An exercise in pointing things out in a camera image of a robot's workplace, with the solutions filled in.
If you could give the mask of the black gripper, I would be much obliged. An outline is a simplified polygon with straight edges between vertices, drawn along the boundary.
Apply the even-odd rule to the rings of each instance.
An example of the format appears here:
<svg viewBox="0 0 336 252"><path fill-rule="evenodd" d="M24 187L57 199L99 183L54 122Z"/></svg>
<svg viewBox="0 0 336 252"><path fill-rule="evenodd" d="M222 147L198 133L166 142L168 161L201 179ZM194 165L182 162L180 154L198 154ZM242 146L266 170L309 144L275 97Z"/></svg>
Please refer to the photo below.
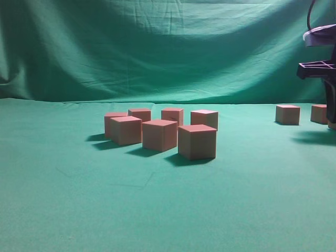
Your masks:
<svg viewBox="0 0 336 252"><path fill-rule="evenodd" d="M297 76L300 79L323 78L322 82L326 92L327 119L328 122L335 124L335 79L329 78L335 77L335 44L329 60L299 63Z"/></svg>

